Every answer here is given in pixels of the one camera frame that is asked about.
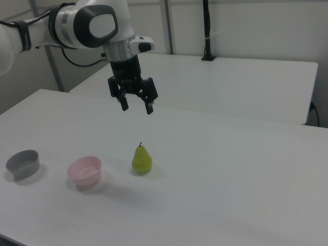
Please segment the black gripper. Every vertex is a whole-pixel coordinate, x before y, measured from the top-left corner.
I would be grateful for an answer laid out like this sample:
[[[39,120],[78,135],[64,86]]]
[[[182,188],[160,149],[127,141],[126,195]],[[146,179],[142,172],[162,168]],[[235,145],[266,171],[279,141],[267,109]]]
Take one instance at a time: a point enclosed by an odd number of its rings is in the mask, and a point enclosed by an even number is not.
[[[128,110],[126,93],[135,94],[145,103],[148,115],[153,113],[154,100],[158,93],[151,77],[141,78],[141,68],[138,56],[122,61],[111,61],[113,76],[108,79],[110,94],[120,103],[123,111]]]

